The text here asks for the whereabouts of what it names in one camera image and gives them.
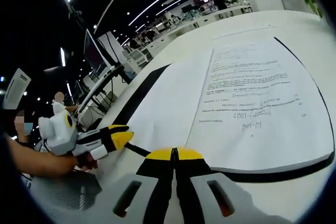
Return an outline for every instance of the mathematical formula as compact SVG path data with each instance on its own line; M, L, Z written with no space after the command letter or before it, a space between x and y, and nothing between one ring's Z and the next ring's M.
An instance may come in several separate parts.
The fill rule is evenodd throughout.
M236 112L233 115L234 119L240 120L240 119L251 119L251 118L257 118L261 115L272 115L271 109L263 109L256 112Z
M242 126L241 131L245 131L245 130L248 130L248 129L252 129L252 130L259 129L259 130L261 130L261 121L256 121L254 123L247 123L247 124L243 123L241 126Z

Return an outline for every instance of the white robotic hand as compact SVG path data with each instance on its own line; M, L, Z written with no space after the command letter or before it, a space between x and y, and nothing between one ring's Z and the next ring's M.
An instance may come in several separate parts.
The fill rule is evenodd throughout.
M125 125L111 125L99 130L78 133L76 122L64 110L51 118L39 118L41 137L47 139L50 151L57 156L71 152L78 157L90 153L98 160L108 153L119 150L133 137L133 132Z

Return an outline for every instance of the paper sheet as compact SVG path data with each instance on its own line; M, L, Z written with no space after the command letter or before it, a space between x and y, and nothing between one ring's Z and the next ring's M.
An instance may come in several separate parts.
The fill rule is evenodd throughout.
M313 79L273 38L215 48L186 146L241 173L301 168L334 148Z
M130 142L148 151L184 146L192 126L212 50L171 64L130 118Z

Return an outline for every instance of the computer monitor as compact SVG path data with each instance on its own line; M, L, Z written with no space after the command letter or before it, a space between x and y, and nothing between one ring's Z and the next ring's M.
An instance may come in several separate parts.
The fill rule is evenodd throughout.
M192 5L186 5L186 6L184 6L184 7L181 8L181 11L183 13L187 13L187 12L190 12L191 10L193 10L193 9L194 9L194 6L192 6Z
M107 66L89 30L85 34L84 56L98 76Z

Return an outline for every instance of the white desk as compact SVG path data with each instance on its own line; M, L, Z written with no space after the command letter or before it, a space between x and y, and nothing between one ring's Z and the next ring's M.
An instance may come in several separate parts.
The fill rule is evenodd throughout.
M248 29L258 24L272 24L276 27L212 40L217 34ZM335 127L335 38L332 36L331 30L320 24L318 16L287 10L256 12L223 19L177 38L130 83L99 126L107 126L113 122L131 95L153 70L187 57L193 57L197 52L211 45L223 45L233 41L253 40L269 36L278 37L308 69L323 94L332 124ZM97 178L103 189L123 175L135 173L143 161L143 157L128 149L125 149L117 162L112 164L114 159L113 155L109 155L99 162ZM255 206L266 214L280 215L294 221L310 207L320 194L335 163L316 173L293 180L263 184L238 183L238 185L252 195Z
M217 12L210 13L208 15L199 17L197 19L184 22L181 25L162 33L159 38L157 38L155 41L153 41L149 45L145 46L144 49L147 49L151 53L151 55L155 57L177 37L191 30L196 29L197 26L195 27L194 24L197 23L197 25L201 27L201 26L204 26L204 25L220 20L221 18L219 16L221 14L230 13L235 10L240 10L244 8L250 8L250 5L248 3L239 4L233 7L229 7L228 9L225 9L225 10L219 10Z

